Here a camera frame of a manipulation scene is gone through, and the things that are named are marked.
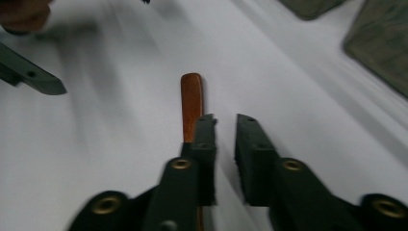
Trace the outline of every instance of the white table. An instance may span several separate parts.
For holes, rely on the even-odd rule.
[[[0,230],[66,230],[95,194],[157,184],[179,155],[189,72],[218,119],[216,230],[270,230],[266,209],[242,204],[237,113],[333,194],[408,204],[408,103],[341,49],[362,2],[305,22],[274,0],[60,0],[43,33],[2,33],[68,94],[0,83]]]

